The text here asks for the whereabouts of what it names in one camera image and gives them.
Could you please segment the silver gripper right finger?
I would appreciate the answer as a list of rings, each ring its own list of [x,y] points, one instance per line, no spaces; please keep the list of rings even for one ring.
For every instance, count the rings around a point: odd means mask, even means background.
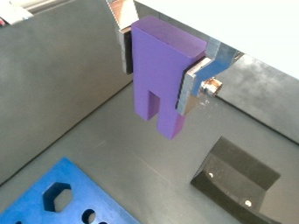
[[[243,56],[243,52],[215,38],[209,39],[205,56],[187,69],[182,77],[182,87],[177,111],[182,116],[198,106],[201,94],[215,96],[222,82],[215,78]]]

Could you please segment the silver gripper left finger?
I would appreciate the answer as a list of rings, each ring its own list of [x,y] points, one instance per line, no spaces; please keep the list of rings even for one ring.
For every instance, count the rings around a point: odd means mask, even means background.
[[[139,20],[134,0],[107,0],[112,17],[116,21],[116,39],[120,44],[123,71],[134,72],[131,24]]]

